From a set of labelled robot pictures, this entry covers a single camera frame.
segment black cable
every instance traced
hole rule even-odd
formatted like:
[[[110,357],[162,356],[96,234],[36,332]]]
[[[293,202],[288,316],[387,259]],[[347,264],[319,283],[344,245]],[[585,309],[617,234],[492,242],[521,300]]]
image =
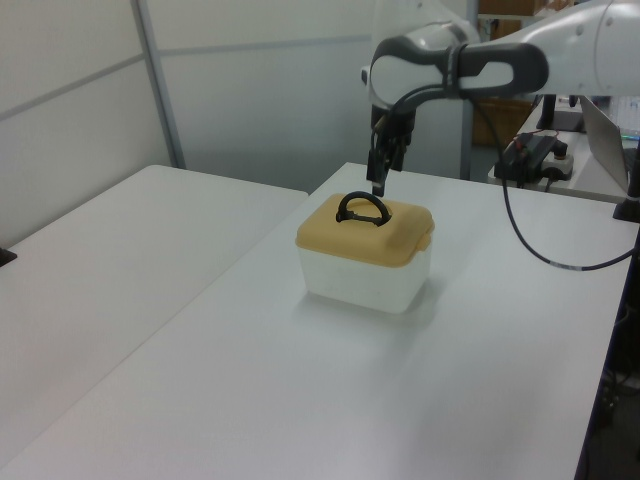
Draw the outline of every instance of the black cable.
[[[485,110],[478,104],[478,102],[476,102],[473,98],[469,98],[468,99],[474,106],[474,108],[478,111],[478,113],[480,113],[480,116],[483,118],[483,120],[485,121],[485,123],[487,124],[487,127],[489,127],[489,130],[491,131],[491,135],[493,136],[493,141],[495,143],[496,149],[498,151],[498,158],[500,160],[500,163],[502,163],[503,165],[506,165],[506,161],[504,159],[504,155],[502,153],[502,147],[500,145],[500,138],[498,136],[498,132],[496,131],[496,127],[493,124],[493,122],[491,121],[491,119],[489,118],[489,116],[487,115],[487,112],[485,112]],[[588,265],[588,266],[575,266],[575,265],[567,265],[564,263],[560,263],[560,262],[555,262],[553,260],[549,260],[548,258],[542,256],[541,254],[539,254],[536,250],[534,250],[534,248],[529,245],[529,243],[527,243],[527,241],[524,239],[524,237],[522,236],[522,233],[520,232],[520,229],[518,228],[518,225],[516,224],[516,221],[513,217],[513,212],[511,211],[511,202],[509,201],[509,191],[507,188],[507,179],[506,177],[503,175],[502,177],[502,191],[504,194],[504,203],[505,203],[505,207],[507,208],[507,214],[509,215],[509,221],[511,222],[511,226],[513,227],[514,232],[516,233],[516,235],[518,236],[518,239],[520,240],[520,243],[522,243],[522,245],[524,245],[524,247],[529,250],[529,252],[536,257],[537,259],[543,261],[544,263],[551,265],[552,267],[556,267],[556,268],[561,268],[564,270],[574,270],[574,271],[578,271],[578,272],[589,272],[589,271],[593,271],[593,270],[600,270],[602,268],[606,268],[606,267],[610,267],[612,265],[615,265],[616,263],[620,263],[623,260],[626,260],[627,258],[631,257],[632,255],[636,254],[636,249],[633,248],[631,250],[629,250],[627,253],[620,255],[619,257],[616,257],[612,260],[609,260],[607,262],[603,262],[603,263],[598,263],[596,265]]]
[[[549,180],[547,181],[547,186],[544,187],[544,193],[549,193],[549,189],[551,188],[551,184],[553,182],[555,182],[555,181],[556,181],[556,179],[553,178],[553,175],[549,177]]]
[[[589,470],[591,465],[589,464],[589,446],[584,446],[584,480],[589,480]]]

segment plastic container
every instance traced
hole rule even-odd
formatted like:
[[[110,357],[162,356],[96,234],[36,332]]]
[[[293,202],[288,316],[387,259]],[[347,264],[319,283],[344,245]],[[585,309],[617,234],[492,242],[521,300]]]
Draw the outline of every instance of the plastic container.
[[[307,289],[402,313],[429,275],[433,230],[424,207],[366,192],[333,195],[298,229]]]

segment white wall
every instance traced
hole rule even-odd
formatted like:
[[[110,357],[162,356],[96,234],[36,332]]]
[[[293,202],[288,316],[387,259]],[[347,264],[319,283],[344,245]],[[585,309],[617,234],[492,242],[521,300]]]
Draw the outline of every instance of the white wall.
[[[129,0],[0,0],[0,245],[169,157]]]
[[[467,0],[449,4],[466,16]],[[375,0],[146,0],[187,168],[313,191],[364,163]],[[418,113],[408,170],[458,177],[461,102]]]

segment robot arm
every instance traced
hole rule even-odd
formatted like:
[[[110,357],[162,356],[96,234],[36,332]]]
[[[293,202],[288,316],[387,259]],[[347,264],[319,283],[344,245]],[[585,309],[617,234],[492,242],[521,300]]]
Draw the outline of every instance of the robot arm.
[[[473,44],[477,34],[468,22],[438,0],[387,0],[379,2],[376,12],[395,12],[392,17],[398,21],[418,18],[422,10],[423,26],[404,34],[375,26],[384,33],[374,35],[377,47],[371,66],[362,72],[374,106],[372,128],[382,137],[369,154],[367,178],[374,183],[374,193],[384,192],[389,168],[402,168],[398,158],[411,130],[398,129],[398,117],[411,116],[429,99],[521,93],[634,95],[640,88],[640,69],[633,61],[640,47],[637,0],[592,0],[483,44]],[[438,88],[419,91],[430,85]]]

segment laptop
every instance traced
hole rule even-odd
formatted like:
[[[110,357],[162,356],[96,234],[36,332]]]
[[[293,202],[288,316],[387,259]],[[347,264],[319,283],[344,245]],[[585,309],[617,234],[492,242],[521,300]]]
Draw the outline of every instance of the laptop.
[[[636,149],[622,147],[620,129],[587,97],[580,97],[589,148],[594,158],[625,192],[635,162]]]

